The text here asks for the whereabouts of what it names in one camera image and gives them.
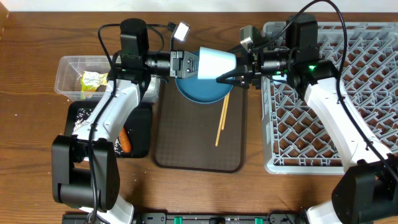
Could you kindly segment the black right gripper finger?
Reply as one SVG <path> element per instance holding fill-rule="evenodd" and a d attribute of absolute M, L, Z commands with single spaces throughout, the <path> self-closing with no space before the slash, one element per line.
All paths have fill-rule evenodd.
<path fill-rule="evenodd" d="M 245 52 L 245 51 L 246 51 L 246 49 L 241 44 L 228 50 L 229 53 L 238 53 L 238 52 Z"/>
<path fill-rule="evenodd" d="M 248 66 L 240 65 L 235 69 L 217 77 L 216 82 L 232 86 L 246 86 L 245 78 L 247 75 L 248 75 Z"/>

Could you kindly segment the wooden chopstick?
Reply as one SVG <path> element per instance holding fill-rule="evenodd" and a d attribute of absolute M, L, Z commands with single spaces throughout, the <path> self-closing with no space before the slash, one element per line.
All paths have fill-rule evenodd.
<path fill-rule="evenodd" d="M 221 127 L 222 127 L 222 124 L 223 124 L 224 111 L 225 111 L 225 107 L 226 107 L 226 102 L 227 102 L 227 99 L 228 99 L 228 95 L 229 95 L 229 94 L 227 94 L 227 95 L 224 97 L 224 101 L 223 101 L 223 107 L 222 107 L 222 110 L 221 110 L 220 122 L 219 122 L 219 126 L 218 126 L 218 132 L 217 132 L 217 136 L 216 136 L 216 142 L 215 142 L 215 146 L 216 146 L 216 147 L 218 146 L 219 139 L 220 139 Z"/>
<path fill-rule="evenodd" d="M 222 112 L 222 120 L 221 120 L 221 130 L 224 130 L 225 122 L 226 122 L 226 114 L 228 111 L 228 103 L 229 103 L 229 96 L 230 93 L 228 93 L 225 98 L 224 98 L 224 105 L 223 105 L 223 112 Z"/>

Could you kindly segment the light blue cup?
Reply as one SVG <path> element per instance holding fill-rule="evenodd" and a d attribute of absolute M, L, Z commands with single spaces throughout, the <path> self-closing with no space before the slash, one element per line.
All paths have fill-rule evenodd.
<path fill-rule="evenodd" d="M 199 80 L 215 80 L 236 68 L 235 54 L 200 47 L 198 74 Z"/>

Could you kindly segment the dark blue plate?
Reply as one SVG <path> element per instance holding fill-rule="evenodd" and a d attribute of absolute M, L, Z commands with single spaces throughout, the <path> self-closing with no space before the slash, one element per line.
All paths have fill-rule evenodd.
<path fill-rule="evenodd" d="M 199 80 L 197 75 L 186 79 L 176 79 L 180 93 L 191 101 L 210 104 L 222 100 L 232 89 L 232 85 L 217 83 L 215 80 Z"/>

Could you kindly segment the yellow green snack wrapper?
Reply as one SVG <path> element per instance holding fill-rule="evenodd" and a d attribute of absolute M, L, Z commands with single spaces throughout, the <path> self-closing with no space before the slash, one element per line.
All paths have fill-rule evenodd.
<path fill-rule="evenodd" d="M 105 87 L 108 83 L 107 76 L 108 73 L 84 71 L 80 79 L 80 99 L 85 100 L 90 98 L 94 95 L 94 92 L 100 91 L 100 87 Z"/>

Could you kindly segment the pile of white rice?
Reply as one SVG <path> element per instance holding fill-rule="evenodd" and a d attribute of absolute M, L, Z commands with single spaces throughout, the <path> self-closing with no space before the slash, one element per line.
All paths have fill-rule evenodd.
<path fill-rule="evenodd" d="M 80 128 L 83 125 L 83 123 L 91 115 L 92 111 L 93 111 L 93 109 L 91 109 L 91 108 L 78 109 L 72 133 L 74 133 L 78 128 Z M 121 157 L 121 153 L 123 152 L 123 150 L 122 150 L 122 146 L 121 146 L 119 138 L 117 138 L 117 140 L 115 141 L 114 151 L 115 151 L 116 157 Z"/>

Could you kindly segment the orange carrot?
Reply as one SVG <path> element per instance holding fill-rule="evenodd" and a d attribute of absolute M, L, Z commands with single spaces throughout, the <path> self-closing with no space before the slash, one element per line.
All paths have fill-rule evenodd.
<path fill-rule="evenodd" d="M 125 152 L 125 153 L 131 152 L 132 146 L 131 146 L 129 136 L 127 134 L 125 127 L 123 127 L 119 133 L 119 142 L 120 142 L 121 149 L 123 150 L 123 152 Z"/>

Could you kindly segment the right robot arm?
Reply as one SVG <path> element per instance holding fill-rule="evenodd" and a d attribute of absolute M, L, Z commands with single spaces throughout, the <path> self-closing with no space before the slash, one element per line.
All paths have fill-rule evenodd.
<path fill-rule="evenodd" d="M 281 30 L 285 49 L 253 26 L 240 30 L 238 66 L 217 78 L 241 88 L 262 77 L 285 75 L 286 83 L 316 113 L 335 145 L 345 170 L 331 200 L 310 207 L 297 223 L 372 223 L 397 215 L 397 158 L 371 132 L 341 80 L 342 67 L 319 55 L 318 24 L 311 14 L 288 18 Z"/>

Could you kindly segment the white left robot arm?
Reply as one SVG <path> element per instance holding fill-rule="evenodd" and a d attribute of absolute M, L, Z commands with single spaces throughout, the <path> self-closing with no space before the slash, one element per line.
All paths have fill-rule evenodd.
<path fill-rule="evenodd" d="M 106 56 L 110 70 L 103 97 L 78 129 L 52 143 L 53 199 L 85 211 L 83 223 L 133 222 L 134 206 L 119 194 L 114 144 L 153 76 L 186 79 L 198 73 L 198 54 L 149 49 L 147 31 L 157 25 L 132 18 L 118 27 L 121 50 Z"/>

